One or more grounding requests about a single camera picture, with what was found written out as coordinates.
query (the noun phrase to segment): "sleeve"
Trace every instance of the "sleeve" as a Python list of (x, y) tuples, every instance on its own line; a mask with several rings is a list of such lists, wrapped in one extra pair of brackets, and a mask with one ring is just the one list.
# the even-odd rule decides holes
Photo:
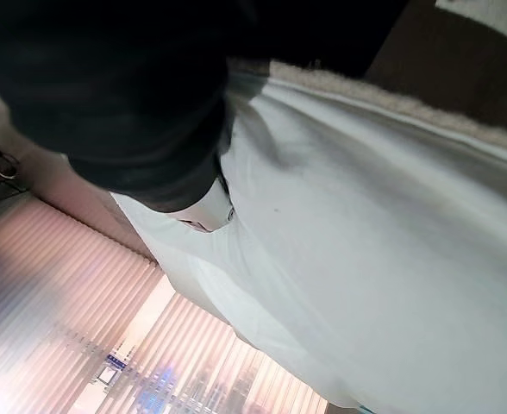
[(230, 1), (0, 0), (0, 96), (85, 179), (181, 210), (217, 175), (224, 42), (240, 13)]

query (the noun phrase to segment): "white fabric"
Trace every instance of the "white fabric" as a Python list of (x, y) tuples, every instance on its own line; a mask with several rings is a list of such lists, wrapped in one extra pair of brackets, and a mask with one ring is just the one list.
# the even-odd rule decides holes
[(437, 0), (435, 4), (507, 35), (507, 0)]
[(507, 151), (261, 86), (230, 86), (229, 226), (198, 233), (115, 196), (160, 264), (192, 274), (253, 345), (334, 404), (507, 410)]

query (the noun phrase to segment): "dark floor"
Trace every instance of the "dark floor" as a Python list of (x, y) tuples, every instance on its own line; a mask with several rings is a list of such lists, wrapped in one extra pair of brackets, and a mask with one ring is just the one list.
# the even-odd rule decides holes
[(507, 37), (410, 0), (366, 73), (366, 80), (507, 128)]

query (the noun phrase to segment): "vertical blind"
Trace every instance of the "vertical blind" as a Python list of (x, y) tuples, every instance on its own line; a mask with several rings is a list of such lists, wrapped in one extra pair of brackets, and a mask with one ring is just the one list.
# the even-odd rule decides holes
[(151, 261), (34, 198), (0, 217), (0, 413), (325, 409)]
[(62, 413), (163, 273), (30, 198), (0, 217), (0, 413)]
[(325, 400), (226, 323), (177, 293), (157, 303), (160, 317), (137, 348), (124, 346), (132, 356), (104, 389), (98, 413), (325, 412)]

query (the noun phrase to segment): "person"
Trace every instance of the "person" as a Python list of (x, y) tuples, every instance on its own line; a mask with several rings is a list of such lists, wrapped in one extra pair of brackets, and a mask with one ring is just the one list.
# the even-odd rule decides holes
[(341, 3), (0, 0), (0, 97), (91, 183), (185, 210), (220, 174), (228, 56), (360, 77), (406, 0)]

